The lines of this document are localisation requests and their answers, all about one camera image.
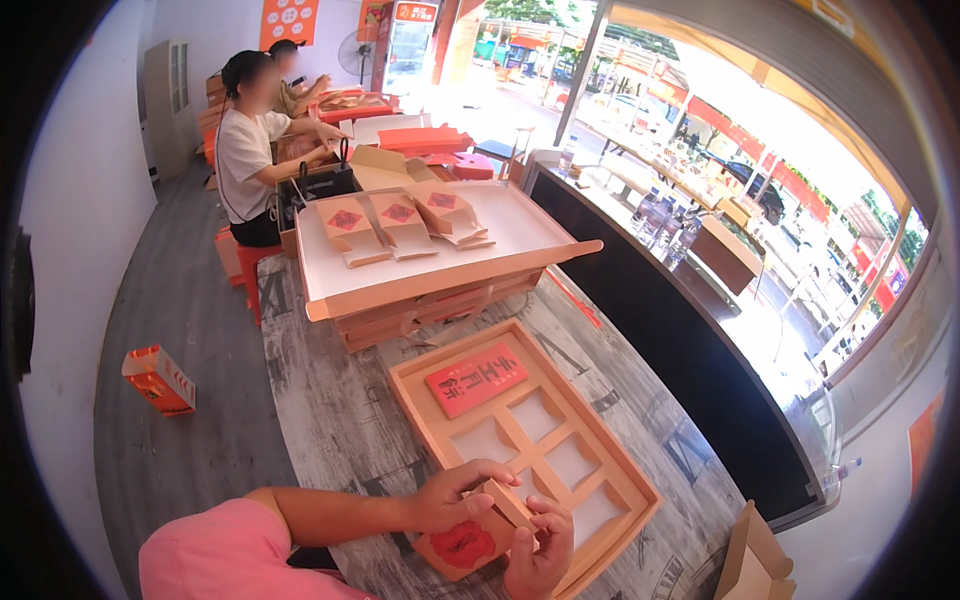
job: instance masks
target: standing fan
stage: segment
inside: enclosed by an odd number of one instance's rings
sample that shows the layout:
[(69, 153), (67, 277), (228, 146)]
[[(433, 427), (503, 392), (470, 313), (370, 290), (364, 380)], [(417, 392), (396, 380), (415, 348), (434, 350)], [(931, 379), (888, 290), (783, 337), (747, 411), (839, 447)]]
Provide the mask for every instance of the standing fan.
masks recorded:
[(359, 75), (360, 85), (363, 85), (364, 75), (372, 66), (375, 47), (375, 27), (359, 29), (340, 42), (340, 51), (337, 53), (340, 66), (350, 75)]

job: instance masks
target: refrigerator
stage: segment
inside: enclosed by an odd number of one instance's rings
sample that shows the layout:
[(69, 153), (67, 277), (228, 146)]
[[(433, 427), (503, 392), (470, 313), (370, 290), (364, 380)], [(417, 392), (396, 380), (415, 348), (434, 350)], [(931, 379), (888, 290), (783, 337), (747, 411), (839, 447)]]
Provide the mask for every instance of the refrigerator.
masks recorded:
[(433, 30), (438, 7), (423, 2), (391, 2), (377, 28), (371, 91), (416, 95), (430, 84)]

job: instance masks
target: red sticker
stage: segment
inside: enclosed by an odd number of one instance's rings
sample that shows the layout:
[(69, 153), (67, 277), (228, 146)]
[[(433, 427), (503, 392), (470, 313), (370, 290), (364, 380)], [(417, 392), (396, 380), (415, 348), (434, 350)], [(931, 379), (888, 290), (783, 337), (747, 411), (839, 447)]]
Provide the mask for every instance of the red sticker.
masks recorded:
[(363, 217), (361, 217), (356, 213), (347, 212), (346, 210), (341, 210), (337, 212), (337, 214), (333, 215), (333, 218), (327, 221), (326, 224), (331, 227), (350, 231), (351, 229), (353, 229), (353, 226), (360, 223), (360, 219), (362, 218)]
[(527, 370), (503, 342), (424, 379), (448, 419), (463, 415), (494, 396), (526, 381)]
[(464, 521), (450, 531), (430, 534), (430, 547), (444, 562), (457, 568), (472, 568), (480, 558), (493, 556), (496, 542), (476, 521)]
[(433, 192), (430, 194), (430, 198), (427, 199), (426, 203), (429, 206), (453, 208), (453, 205), (457, 203), (457, 197), (453, 194), (441, 194), (440, 192)]
[(387, 206), (387, 209), (380, 213), (380, 216), (387, 217), (388, 219), (393, 219), (398, 223), (406, 223), (407, 219), (412, 217), (414, 214), (413, 208), (408, 208), (403, 204), (391, 204)]

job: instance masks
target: person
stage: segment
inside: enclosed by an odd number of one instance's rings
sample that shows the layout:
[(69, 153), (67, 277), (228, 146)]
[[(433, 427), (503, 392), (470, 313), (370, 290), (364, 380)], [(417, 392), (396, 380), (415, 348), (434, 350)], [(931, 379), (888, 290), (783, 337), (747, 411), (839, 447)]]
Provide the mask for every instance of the person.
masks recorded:
[[(326, 123), (272, 112), (280, 73), (262, 52), (237, 54), (224, 66), (222, 78), (233, 106), (224, 112), (214, 138), (214, 170), (230, 231), (243, 246), (276, 246), (280, 243), (276, 213), (267, 206), (276, 183), (295, 175), (302, 161), (309, 164), (332, 156), (329, 141), (346, 135)], [(315, 134), (321, 144), (297, 159), (274, 165), (270, 142), (289, 133)]]
[[(260, 488), (156, 530), (140, 548), (140, 590), (144, 600), (372, 600), (334, 574), (289, 566), (291, 542), (317, 547), (393, 532), (448, 531), (491, 509), (488, 494), (460, 495), (487, 478), (521, 484), (511, 469), (474, 459), (435, 474), (409, 496)], [(547, 600), (573, 560), (573, 519), (548, 498), (530, 496), (526, 503), (540, 549), (534, 551), (529, 530), (517, 527), (503, 584), (513, 600)]]
[[(305, 41), (296, 43), (291, 39), (282, 39), (274, 42), (274, 45), (267, 51), (267, 54), (274, 59), (276, 66), (279, 67), (281, 77), (287, 77), (297, 67), (297, 59), (300, 57), (299, 48), (305, 43)], [(283, 79), (280, 80), (279, 85), (280, 95), (276, 99), (274, 112), (295, 117), (298, 113), (298, 102), (306, 100), (307, 98), (315, 98), (325, 92), (326, 89), (330, 87), (330, 76), (326, 74), (321, 75), (313, 85), (303, 93), (298, 93)]]

